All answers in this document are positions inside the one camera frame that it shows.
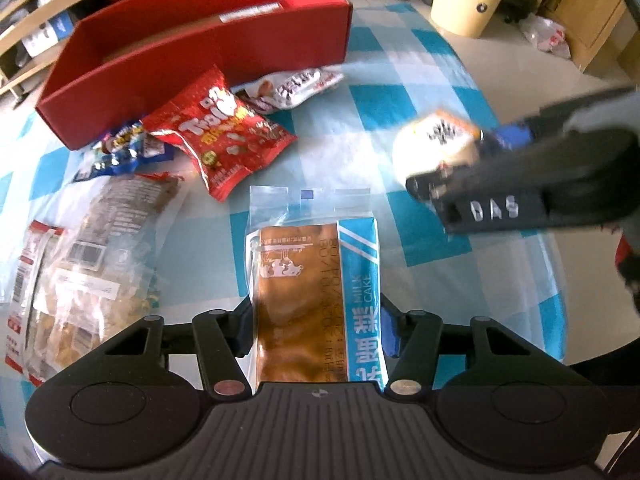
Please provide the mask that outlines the blue white box on shelf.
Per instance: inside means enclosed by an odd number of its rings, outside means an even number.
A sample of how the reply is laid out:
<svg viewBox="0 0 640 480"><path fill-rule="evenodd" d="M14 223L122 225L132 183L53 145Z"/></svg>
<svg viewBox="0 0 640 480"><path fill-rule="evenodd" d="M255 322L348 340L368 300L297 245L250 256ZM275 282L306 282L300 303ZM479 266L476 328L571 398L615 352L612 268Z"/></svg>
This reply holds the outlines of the blue white box on shelf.
<svg viewBox="0 0 640 480"><path fill-rule="evenodd" d="M31 58L35 58L37 55L54 47L60 41L68 38L73 33L75 24L75 14L65 10L25 36L22 39L22 44L28 55Z"/></svg>

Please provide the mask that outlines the milk cake bread pack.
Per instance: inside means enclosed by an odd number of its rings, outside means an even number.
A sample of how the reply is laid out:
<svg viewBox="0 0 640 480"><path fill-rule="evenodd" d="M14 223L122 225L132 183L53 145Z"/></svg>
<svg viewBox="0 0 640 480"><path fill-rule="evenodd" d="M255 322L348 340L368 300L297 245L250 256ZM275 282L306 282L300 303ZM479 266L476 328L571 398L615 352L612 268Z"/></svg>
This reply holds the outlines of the milk cake bread pack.
<svg viewBox="0 0 640 480"><path fill-rule="evenodd" d="M255 386L385 387L381 249L369 190L251 186L245 276Z"/></svg>

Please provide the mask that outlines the blue white checkered cloth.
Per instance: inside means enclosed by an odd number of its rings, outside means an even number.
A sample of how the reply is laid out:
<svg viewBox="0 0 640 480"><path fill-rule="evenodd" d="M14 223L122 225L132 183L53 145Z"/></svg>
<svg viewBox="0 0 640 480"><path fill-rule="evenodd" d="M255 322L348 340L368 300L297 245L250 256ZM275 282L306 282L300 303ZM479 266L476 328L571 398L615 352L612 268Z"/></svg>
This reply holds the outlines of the blue white checkered cloth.
<svg viewBox="0 0 640 480"><path fill-rule="evenodd" d="M487 315L562 359L566 318L551 238L450 236L396 179L394 139L414 118L443 108L484 129L498 124L454 49L408 4L358 9L342 71L335 89L274 115L295 143L228 200L213 200L191 180L157 260L160 314L181 323L245 295L251 186L366 188L381 237L382 289L397 307L452 324Z"/></svg>

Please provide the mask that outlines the yellow waffle snack bag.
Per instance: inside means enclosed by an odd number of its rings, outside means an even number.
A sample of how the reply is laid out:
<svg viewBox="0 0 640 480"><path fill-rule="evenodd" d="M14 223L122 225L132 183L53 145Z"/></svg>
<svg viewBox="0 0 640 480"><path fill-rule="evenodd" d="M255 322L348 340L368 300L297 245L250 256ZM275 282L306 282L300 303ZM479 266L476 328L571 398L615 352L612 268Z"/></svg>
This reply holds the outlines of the yellow waffle snack bag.
<svg viewBox="0 0 640 480"><path fill-rule="evenodd" d="M154 271L144 264L99 271L49 264L29 313L27 373L44 382L157 306Z"/></svg>

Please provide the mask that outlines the blue sausage snack pack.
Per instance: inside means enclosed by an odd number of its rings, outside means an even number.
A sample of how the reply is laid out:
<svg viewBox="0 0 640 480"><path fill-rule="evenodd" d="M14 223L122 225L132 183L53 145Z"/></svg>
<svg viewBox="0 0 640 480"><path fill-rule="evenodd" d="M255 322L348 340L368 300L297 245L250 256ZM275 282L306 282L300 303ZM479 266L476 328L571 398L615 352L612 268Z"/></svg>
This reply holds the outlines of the blue sausage snack pack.
<svg viewBox="0 0 640 480"><path fill-rule="evenodd" d="M175 148L147 133L141 120L127 122L104 133L85 151L73 181L133 174L142 166L169 162L174 156Z"/></svg>

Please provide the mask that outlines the white red small snack packet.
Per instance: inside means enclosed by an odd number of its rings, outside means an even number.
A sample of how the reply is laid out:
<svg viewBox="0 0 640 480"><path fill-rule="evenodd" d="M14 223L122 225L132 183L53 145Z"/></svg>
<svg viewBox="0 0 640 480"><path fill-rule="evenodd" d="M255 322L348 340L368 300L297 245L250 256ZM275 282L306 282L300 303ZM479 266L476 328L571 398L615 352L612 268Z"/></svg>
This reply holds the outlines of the white red small snack packet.
<svg viewBox="0 0 640 480"><path fill-rule="evenodd" d="M292 110L344 80L344 74L326 68L306 68L297 72L272 73L249 84L235 94L260 114Z"/></svg>

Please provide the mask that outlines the red Trolli candy bag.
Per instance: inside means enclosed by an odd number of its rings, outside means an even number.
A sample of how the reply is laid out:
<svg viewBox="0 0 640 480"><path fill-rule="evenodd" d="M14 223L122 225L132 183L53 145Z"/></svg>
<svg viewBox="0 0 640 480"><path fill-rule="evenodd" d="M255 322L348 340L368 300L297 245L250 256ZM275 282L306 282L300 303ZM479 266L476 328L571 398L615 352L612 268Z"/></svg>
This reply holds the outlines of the red Trolli candy bag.
<svg viewBox="0 0 640 480"><path fill-rule="evenodd" d="M142 126L154 138L188 155L208 194L218 202L297 140L294 133L254 112L233 94L218 67L145 115Z"/></svg>

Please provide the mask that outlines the red cardboard box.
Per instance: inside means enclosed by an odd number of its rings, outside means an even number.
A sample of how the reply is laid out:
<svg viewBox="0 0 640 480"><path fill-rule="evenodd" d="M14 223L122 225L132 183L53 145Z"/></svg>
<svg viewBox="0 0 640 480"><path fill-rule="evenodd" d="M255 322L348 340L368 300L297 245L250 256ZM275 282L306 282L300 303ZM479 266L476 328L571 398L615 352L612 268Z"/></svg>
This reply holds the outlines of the red cardboard box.
<svg viewBox="0 0 640 480"><path fill-rule="evenodd" d="M341 64L351 24L347 0L122 0L76 25L36 110L77 150L213 67L234 87Z"/></svg>

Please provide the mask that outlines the round bun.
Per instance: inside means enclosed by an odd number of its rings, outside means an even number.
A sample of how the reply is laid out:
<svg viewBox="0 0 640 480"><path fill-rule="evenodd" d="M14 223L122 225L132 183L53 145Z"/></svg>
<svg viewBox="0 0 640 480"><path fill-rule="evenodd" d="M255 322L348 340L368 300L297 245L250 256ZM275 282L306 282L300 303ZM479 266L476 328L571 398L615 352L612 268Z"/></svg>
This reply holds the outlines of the round bun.
<svg viewBox="0 0 640 480"><path fill-rule="evenodd" d="M478 159L482 130L446 110L409 122L395 136L392 155L400 178L442 166L471 165Z"/></svg>

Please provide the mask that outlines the dark meat floss bread pack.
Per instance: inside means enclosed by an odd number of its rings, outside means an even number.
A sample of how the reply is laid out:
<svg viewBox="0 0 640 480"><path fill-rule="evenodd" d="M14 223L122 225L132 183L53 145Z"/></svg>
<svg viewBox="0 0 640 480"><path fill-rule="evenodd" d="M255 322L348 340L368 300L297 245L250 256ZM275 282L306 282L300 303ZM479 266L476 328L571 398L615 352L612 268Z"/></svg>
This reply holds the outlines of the dark meat floss bread pack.
<svg viewBox="0 0 640 480"><path fill-rule="evenodd" d="M109 178L80 225L60 238L50 283L65 301L143 310L160 251L158 224L180 202L183 178Z"/></svg>

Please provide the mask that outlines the wooden TV stand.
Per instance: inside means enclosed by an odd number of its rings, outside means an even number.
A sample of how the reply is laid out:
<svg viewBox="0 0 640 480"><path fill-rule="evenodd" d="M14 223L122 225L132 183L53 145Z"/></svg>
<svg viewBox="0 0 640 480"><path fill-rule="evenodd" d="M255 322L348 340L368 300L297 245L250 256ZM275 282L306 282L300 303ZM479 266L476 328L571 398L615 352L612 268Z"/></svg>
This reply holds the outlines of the wooden TV stand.
<svg viewBox="0 0 640 480"><path fill-rule="evenodd" d="M14 0L10 2L1 11L2 20L8 18L18 9L21 9L26 3L29 3L29 1L32 0ZM49 68L58 59L64 48L65 39L36 55L22 68L16 68L15 64L11 63L9 53L12 49L23 38L31 32L35 32L51 18L54 18L63 11L70 10L72 6L81 1L82 0L50 0L43 3L42 6L38 6L37 9L27 14L14 25L10 25L1 33L1 94L11 92L20 100L24 94L21 84L26 79Z"/></svg>

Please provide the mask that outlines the red white long packet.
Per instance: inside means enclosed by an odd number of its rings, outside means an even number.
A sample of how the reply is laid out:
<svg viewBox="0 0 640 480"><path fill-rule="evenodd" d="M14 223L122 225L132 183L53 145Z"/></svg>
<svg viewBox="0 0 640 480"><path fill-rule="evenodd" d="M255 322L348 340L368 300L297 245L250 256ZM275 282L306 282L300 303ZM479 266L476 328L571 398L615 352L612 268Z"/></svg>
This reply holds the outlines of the red white long packet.
<svg viewBox="0 0 640 480"><path fill-rule="evenodd" d="M35 353L38 318L34 300L43 263L51 255L63 233L63 228L48 226L36 220L29 225L21 255L17 259L10 295L4 362L36 387L46 380L46 373L41 364L29 363Z"/></svg>

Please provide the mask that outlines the white plastic bag on floor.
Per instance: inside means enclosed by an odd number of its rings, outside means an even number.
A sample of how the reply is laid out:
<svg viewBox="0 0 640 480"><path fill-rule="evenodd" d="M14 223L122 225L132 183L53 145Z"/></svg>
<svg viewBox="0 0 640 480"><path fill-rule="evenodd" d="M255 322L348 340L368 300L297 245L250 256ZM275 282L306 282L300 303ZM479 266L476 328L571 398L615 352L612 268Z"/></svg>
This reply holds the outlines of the white plastic bag on floor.
<svg viewBox="0 0 640 480"><path fill-rule="evenodd" d="M518 22L518 29L537 50L570 59L570 46L562 25L548 18L529 14L527 18Z"/></svg>

